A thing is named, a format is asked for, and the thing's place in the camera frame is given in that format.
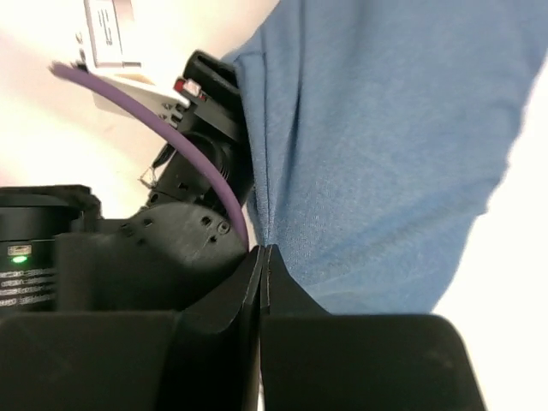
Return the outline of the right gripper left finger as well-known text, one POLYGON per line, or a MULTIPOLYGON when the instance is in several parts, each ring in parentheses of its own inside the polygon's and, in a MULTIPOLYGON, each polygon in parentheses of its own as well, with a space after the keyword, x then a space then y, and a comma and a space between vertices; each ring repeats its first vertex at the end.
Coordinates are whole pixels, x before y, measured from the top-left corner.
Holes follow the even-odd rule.
POLYGON ((255 410, 262 250, 187 310, 1 322, 4 410, 255 410))

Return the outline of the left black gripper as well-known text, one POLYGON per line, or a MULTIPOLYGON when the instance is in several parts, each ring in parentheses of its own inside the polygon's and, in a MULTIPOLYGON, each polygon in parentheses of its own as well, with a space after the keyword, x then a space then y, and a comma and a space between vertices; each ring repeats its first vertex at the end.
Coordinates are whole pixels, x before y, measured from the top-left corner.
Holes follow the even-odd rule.
POLYGON ((83 86, 146 125, 173 149, 146 206, 109 235, 94 235, 92 267, 59 285, 62 307, 98 311, 184 310, 230 277, 247 254, 242 205, 253 170, 236 101, 185 97, 169 123, 82 69, 57 64, 58 78, 83 86))

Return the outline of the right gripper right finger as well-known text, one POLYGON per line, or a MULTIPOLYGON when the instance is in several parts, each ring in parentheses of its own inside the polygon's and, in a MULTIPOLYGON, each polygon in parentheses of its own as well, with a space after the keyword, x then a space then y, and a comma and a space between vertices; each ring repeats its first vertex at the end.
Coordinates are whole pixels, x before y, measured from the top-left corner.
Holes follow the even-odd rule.
POLYGON ((265 248, 260 359, 267 410, 483 410, 460 334, 431 314, 335 315, 265 248))

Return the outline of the blue pillowcase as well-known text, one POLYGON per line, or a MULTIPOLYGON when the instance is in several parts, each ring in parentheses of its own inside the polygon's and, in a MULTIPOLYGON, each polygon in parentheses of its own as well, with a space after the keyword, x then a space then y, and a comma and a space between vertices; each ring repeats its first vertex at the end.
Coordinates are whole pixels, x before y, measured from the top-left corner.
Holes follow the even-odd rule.
POLYGON ((282 1, 232 53, 258 240, 333 313, 428 313, 503 177, 544 1, 282 1))

